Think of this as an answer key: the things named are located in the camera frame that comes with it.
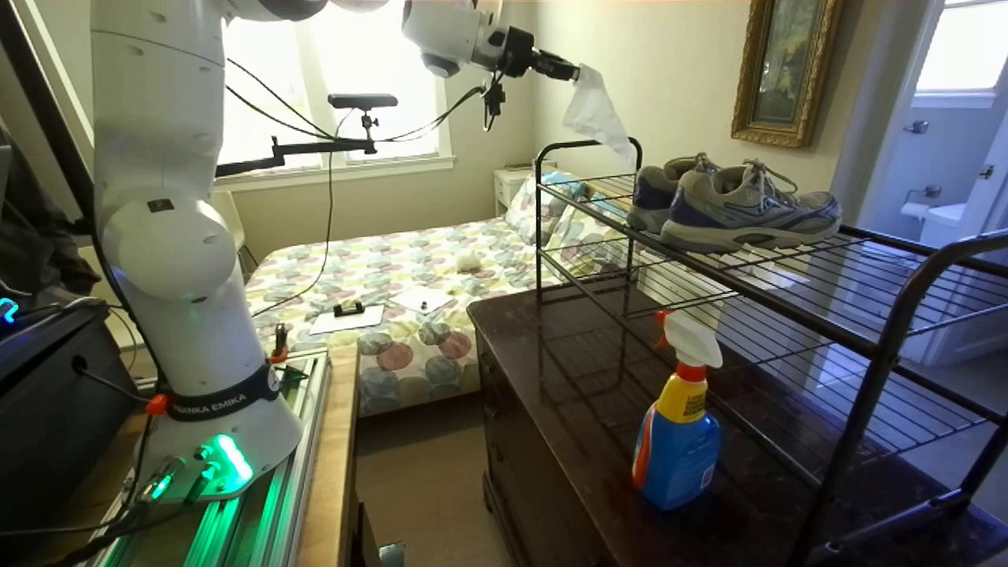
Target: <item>wall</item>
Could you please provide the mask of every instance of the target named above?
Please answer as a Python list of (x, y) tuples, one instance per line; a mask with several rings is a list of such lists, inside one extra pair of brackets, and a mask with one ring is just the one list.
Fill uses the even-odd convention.
[[(731, 139), (733, 92), (748, 40), (748, 0), (542, 0), (538, 33), (547, 51), (597, 65), (628, 127), (647, 148), (647, 165), (709, 150), (717, 165), (758, 159), (799, 190), (831, 190), (844, 217), (857, 217), (872, 165), (838, 169), (847, 144), (871, 139), (878, 104), (898, 92), (908, 51), (884, 40), (913, 37), (921, 15), (898, 3), (847, 0), (820, 132), (810, 148), (784, 150)], [(536, 144), (570, 139), (564, 111), (570, 95), (538, 87)]]
[[(53, 51), (63, 64), (63, 78), (73, 83), (83, 114), (91, 114), (91, 51), (88, 51), (88, 3), (73, 0), (20, 0), (41, 14), (53, 36)], [(518, 26), (534, 26), (534, 6), (510, 6)], [(443, 84), (446, 104), (467, 87), (482, 84), (486, 72), (467, 70)], [(364, 177), (334, 183), (334, 217), (328, 217), (324, 177), (279, 183), (230, 183), (243, 214), (250, 250), (265, 254), (279, 245), (334, 236), (391, 234), (436, 223), (460, 223), (492, 214), (492, 169), (534, 162), (534, 84), (506, 83), (503, 117), (492, 132), (482, 129), (482, 104), (474, 99), (451, 123), (454, 162), (440, 169)], [(37, 137), (28, 139), (28, 153), (47, 153)]]
[(69, 192), (69, 183), (59, 169), (59, 162), (51, 148), (51, 142), (45, 139), (37, 117), (28, 104), (28, 95), (21, 92), (16, 70), (7, 58), (7, 51), (0, 54), (0, 127), (12, 137), (12, 142), (24, 150), (24, 162), (32, 165), (32, 172), (37, 179), (37, 187), (47, 192), (47, 200), (67, 211), (67, 217), (79, 217), (79, 205)]

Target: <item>gray sneaker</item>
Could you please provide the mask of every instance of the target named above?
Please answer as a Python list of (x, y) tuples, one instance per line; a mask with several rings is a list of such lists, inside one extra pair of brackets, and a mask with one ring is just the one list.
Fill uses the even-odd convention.
[(697, 251), (751, 245), (804, 245), (838, 231), (838, 203), (796, 187), (758, 162), (691, 169), (663, 223), (663, 238)]
[(667, 208), (677, 194), (677, 183), (687, 169), (706, 167), (706, 153), (694, 159), (670, 159), (665, 167), (643, 167), (633, 179), (633, 205), (631, 205), (631, 227), (647, 234), (663, 234), (667, 219)]

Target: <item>yellow label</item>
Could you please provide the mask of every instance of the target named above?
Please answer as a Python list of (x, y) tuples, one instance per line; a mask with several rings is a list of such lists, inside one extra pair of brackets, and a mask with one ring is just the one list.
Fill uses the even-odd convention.
[(706, 413), (706, 381), (684, 381), (670, 374), (663, 389), (654, 411), (667, 421), (697, 421)]

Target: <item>pillow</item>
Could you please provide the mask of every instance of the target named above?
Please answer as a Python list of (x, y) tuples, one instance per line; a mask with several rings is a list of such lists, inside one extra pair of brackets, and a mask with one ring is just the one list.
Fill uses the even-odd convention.
[[(589, 187), (582, 187), (570, 172), (547, 169), (542, 172), (542, 183), (566, 192), (570, 200), (589, 194)], [(550, 192), (542, 192), (542, 238), (550, 236), (555, 223), (560, 219), (566, 203), (555, 200)], [(536, 243), (536, 177), (527, 177), (523, 187), (515, 192), (506, 205), (506, 223), (527, 238)]]
[[(628, 211), (619, 208), (613, 203), (607, 203), (606, 194), (591, 194), (589, 208), (597, 208), (597, 214), (613, 217), (613, 219), (628, 219)], [(591, 214), (566, 208), (555, 231), (550, 231), (558, 245), (577, 245), (577, 243), (598, 243), (598, 238), (613, 238), (621, 236), (619, 231), (598, 223)]]

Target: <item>floral bedspread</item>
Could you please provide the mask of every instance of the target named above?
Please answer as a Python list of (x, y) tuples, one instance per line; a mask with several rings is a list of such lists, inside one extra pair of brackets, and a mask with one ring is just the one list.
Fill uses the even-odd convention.
[[(474, 299), (536, 287), (536, 250), (503, 217), (308, 243), (272, 251), (250, 276), (265, 349), (291, 328), (291, 349), (358, 345), (358, 416), (478, 389)], [(334, 319), (334, 307), (364, 307)]]

